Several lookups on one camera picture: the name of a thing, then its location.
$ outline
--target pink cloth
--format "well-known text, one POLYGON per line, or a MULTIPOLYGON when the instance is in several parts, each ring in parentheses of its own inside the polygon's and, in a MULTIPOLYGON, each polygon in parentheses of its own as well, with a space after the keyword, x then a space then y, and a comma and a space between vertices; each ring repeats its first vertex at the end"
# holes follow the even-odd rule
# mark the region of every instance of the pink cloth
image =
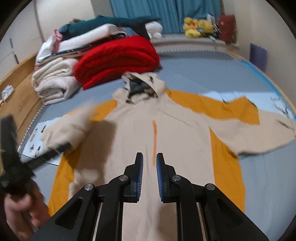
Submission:
POLYGON ((59 43, 62 41, 63 35, 57 29, 53 30, 52 35, 54 36, 54 39, 50 46, 50 50, 52 53, 56 53, 59 50, 59 43))

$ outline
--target hoodie sleeve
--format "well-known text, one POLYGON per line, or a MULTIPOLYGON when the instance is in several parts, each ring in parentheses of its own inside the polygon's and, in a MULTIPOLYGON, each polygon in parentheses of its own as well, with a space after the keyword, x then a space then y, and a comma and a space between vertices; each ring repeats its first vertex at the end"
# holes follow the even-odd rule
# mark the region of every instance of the hoodie sleeve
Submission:
POLYGON ((44 152, 67 142, 72 145, 73 149, 78 147, 93 125, 92 117, 95 108, 90 104, 85 105, 72 114, 64 115, 55 124, 46 127, 40 138, 44 152))
POLYGON ((205 118, 217 138, 236 155, 264 153, 295 139, 293 120, 262 110, 258 110, 258 116, 259 124, 246 124, 238 119, 205 118))

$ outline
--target teal shark plush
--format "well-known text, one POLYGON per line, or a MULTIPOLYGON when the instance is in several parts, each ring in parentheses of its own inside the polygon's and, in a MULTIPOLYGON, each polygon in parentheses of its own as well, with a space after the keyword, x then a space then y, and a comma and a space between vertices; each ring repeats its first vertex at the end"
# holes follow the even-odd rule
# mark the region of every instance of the teal shark plush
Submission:
POLYGON ((143 16, 128 19, 119 17, 104 17, 99 15, 88 21, 65 24, 59 29, 59 32, 63 35, 64 41, 81 34, 85 34, 106 23, 111 23, 117 27, 129 27, 134 30, 136 34, 145 37, 146 39, 150 39, 146 31, 145 24, 157 20, 160 20, 160 18, 155 16, 143 16))

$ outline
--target bed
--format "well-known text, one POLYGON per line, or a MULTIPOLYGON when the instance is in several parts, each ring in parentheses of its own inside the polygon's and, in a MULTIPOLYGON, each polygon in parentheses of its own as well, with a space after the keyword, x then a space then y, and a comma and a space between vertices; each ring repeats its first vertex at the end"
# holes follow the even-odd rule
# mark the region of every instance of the bed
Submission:
MULTIPOLYGON (((259 109, 295 118, 295 108, 281 90, 255 66, 221 46, 170 43, 156 45, 161 59, 160 79, 173 90, 206 95, 220 101, 231 101, 245 95, 259 109)), ((103 103, 112 93, 124 87, 123 80, 112 81, 89 90, 80 90, 64 102, 42 107, 34 117, 20 143, 22 153, 38 123, 61 117, 92 99, 103 103)), ((246 188, 245 214, 268 236, 278 240, 296 214, 296 141, 262 155, 240 156, 246 188)), ((36 170, 35 180, 48 202, 58 162, 36 170)))

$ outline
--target red pillow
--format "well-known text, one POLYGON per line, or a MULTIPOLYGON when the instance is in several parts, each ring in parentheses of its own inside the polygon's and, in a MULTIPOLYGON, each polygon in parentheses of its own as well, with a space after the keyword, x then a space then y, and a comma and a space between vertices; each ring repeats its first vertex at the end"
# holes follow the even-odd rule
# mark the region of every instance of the red pillow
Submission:
POLYGON ((221 14, 218 19, 218 27, 221 31, 219 39, 226 44, 234 43, 236 40, 236 22, 234 15, 221 14))

